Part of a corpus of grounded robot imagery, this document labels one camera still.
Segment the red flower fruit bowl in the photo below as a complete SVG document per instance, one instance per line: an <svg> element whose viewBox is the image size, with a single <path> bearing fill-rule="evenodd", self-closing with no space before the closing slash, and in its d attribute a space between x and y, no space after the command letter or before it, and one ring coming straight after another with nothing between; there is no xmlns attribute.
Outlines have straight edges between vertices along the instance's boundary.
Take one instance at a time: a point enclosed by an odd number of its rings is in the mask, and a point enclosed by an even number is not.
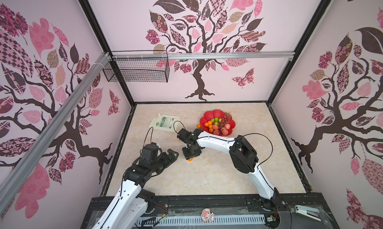
<svg viewBox="0 0 383 229"><path fill-rule="evenodd" d="M210 134L229 136L233 133L236 123L229 112L216 109L206 111L197 127Z"/></svg>

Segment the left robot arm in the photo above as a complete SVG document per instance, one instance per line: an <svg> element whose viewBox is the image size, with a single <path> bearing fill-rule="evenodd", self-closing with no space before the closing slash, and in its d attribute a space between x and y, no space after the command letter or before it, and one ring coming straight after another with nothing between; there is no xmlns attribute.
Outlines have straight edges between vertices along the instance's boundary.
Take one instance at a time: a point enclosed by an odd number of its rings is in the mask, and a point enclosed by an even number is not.
<svg viewBox="0 0 383 229"><path fill-rule="evenodd" d="M120 188L94 229L130 229L145 213L154 209L155 194L144 189L153 177L177 161L179 153L163 152L156 143L143 146L138 157L125 171Z"/></svg>

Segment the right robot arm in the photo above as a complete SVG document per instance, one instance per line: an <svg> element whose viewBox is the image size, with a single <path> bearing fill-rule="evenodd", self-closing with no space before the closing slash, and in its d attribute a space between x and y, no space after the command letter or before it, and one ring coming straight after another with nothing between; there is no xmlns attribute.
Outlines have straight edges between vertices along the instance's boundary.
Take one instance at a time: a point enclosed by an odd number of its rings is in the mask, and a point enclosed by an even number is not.
<svg viewBox="0 0 383 229"><path fill-rule="evenodd" d="M211 148L228 154L235 169L247 174L256 186L260 197L259 205L265 211L277 210L279 193L264 175L257 152L245 136L239 135L235 138L228 138L212 135L201 129L190 132L182 128L177 133L177 138L185 144L182 151L187 160L198 157L204 148Z"/></svg>

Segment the purple grape bunch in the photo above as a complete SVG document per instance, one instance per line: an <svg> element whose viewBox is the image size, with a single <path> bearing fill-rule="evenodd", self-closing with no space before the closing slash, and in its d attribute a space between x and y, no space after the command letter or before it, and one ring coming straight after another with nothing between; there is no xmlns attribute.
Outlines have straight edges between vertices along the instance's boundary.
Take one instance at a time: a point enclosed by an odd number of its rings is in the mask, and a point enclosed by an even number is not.
<svg viewBox="0 0 383 229"><path fill-rule="evenodd" d="M232 116L230 113L225 112L222 116L222 121L220 122L220 126L224 127L226 124L229 124L232 120Z"/></svg>

